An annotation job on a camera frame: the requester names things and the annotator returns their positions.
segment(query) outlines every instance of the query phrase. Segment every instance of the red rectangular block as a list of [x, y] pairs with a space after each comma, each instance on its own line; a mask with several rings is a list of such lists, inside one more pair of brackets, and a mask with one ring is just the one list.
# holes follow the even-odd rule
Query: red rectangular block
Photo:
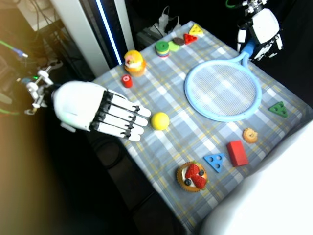
[[231, 162], [234, 167], [249, 164], [249, 159], [241, 141], [231, 141], [227, 144]]

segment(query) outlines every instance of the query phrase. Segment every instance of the tablecloth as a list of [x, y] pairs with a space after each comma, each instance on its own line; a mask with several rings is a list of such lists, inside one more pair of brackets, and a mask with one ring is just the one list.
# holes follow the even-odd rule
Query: tablecloth
[[[194, 22], [164, 37], [171, 41], [183, 37]], [[124, 88], [121, 76], [126, 74], [123, 66], [117, 66], [94, 82], [119, 92], [132, 102], [140, 103], [152, 113], [167, 113], [171, 124], [165, 131], [145, 128], [140, 142], [123, 140], [130, 156], [144, 172], [155, 190], [180, 220], [189, 233], [218, 203], [247, 176], [252, 169], [286, 136], [291, 129], [313, 118], [312, 109], [282, 84], [250, 63], [249, 68], [260, 79], [262, 103], [249, 118], [237, 122], [218, 122], [197, 113], [188, 103], [183, 85], [188, 72], [197, 64], [212, 59], [230, 59], [238, 53], [204, 30], [204, 35], [168, 58], [156, 55], [155, 45], [144, 49], [142, 56], [147, 62], [142, 77], [133, 78], [134, 86]], [[283, 101], [288, 117], [283, 118], [268, 111], [278, 101]], [[254, 144], [242, 138], [243, 130], [252, 128], [259, 133]], [[234, 168], [230, 162], [226, 144], [241, 140], [250, 164]], [[217, 173], [204, 156], [224, 153], [221, 173]], [[197, 193], [184, 191], [176, 180], [179, 166], [196, 160], [201, 163], [209, 177], [205, 190]]]

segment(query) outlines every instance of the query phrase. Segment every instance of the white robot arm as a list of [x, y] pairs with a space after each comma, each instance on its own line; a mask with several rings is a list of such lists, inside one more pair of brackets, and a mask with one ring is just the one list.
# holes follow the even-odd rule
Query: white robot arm
[[264, 56], [273, 57], [277, 53], [270, 52], [273, 44], [277, 44], [278, 50], [283, 49], [280, 37], [280, 27], [271, 10], [264, 8], [267, 0], [248, 0], [242, 3], [245, 9], [246, 20], [239, 25], [237, 51], [246, 42], [246, 31], [249, 30], [257, 44], [257, 51], [252, 59], [261, 60]]
[[[38, 108], [47, 107], [45, 89], [51, 88], [53, 82], [47, 71], [39, 71], [36, 82], [28, 82], [26, 87], [35, 102], [33, 109], [25, 111], [34, 114]], [[123, 95], [91, 82], [70, 81], [52, 94], [53, 108], [61, 126], [75, 132], [96, 130], [105, 134], [139, 141], [143, 134], [142, 126], [148, 125], [151, 112], [141, 105], [130, 102]]]

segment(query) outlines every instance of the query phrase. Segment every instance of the blue triangle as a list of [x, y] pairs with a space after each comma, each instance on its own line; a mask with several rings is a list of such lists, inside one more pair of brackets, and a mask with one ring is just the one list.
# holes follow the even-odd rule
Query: blue triangle
[[224, 153], [205, 156], [204, 159], [210, 164], [217, 173], [220, 173], [223, 166]]

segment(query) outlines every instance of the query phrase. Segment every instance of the blue light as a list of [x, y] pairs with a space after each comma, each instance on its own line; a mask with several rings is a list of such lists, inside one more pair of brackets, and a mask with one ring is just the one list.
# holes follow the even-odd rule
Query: blue light
[[105, 26], [105, 28], [106, 28], [106, 30], [107, 30], [107, 32], [108, 32], [108, 35], [109, 35], [111, 44], [112, 44], [112, 46], [113, 46], [113, 50], [114, 50], [114, 52], [115, 52], [116, 58], [117, 58], [117, 60], [118, 60], [118, 63], [121, 65], [121, 64], [122, 64], [122, 61], [121, 61], [121, 59], [119, 58], [119, 54], [118, 54], [118, 51], [117, 51], [117, 48], [116, 48], [116, 45], [115, 45], [115, 42], [114, 42], [114, 39], [113, 39], [111, 30], [110, 30], [110, 27], [109, 27], [109, 24], [108, 24], [108, 21], [107, 21], [107, 18], [106, 18], [106, 15], [104, 14], [104, 10], [103, 10], [103, 6], [102, 6], [102, 4], [101, 4], [101, 1], [100, 1], [100, 0], [96, 0], [96, 3], [97, 3], [97, 6], [98, 6], [98, 8], [99, 8], [100, 15], [101, 15], [101, 17], [102, 17], [104, 26]]

